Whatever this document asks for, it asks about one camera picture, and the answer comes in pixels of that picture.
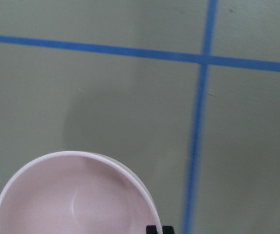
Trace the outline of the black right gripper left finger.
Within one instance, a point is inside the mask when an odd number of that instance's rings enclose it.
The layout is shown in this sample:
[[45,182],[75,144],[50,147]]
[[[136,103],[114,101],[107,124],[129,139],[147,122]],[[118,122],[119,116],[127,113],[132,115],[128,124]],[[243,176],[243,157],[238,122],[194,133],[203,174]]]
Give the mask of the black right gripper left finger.
[[157,228],[155,225],[148,225],[146,227],[146,234],[157,234]]

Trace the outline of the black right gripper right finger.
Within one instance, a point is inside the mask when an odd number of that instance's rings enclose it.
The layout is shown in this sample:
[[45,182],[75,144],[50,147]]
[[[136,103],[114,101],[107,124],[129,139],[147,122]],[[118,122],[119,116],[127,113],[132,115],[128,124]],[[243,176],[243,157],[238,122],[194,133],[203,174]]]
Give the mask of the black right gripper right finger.
[[172,226],[162,226],[163,234],[174,234],[174,228]]

